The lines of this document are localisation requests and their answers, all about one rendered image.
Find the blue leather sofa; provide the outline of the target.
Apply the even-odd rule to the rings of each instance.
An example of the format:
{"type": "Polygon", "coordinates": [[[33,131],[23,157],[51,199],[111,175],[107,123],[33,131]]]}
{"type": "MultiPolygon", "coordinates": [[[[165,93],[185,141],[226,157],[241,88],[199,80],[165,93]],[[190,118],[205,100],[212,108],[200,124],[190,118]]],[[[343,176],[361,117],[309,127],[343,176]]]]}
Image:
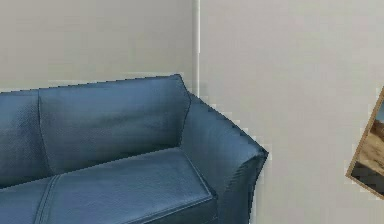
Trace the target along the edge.
{"type": "Polygon", "coordinates": [[[179,75],[0,93],[0,224],[249,224],[267,151],[179,75]]]}

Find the wood framed landscape picture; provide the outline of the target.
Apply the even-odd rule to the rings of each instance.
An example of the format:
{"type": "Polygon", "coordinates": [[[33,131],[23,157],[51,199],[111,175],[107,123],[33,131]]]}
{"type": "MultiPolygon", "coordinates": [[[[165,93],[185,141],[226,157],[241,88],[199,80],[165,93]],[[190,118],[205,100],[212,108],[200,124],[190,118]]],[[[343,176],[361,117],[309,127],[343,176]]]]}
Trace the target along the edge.
{"type": "Polygon", "coordinates": [[[384,200],[384,86],[362,133],[345,176],[384,200]]]}

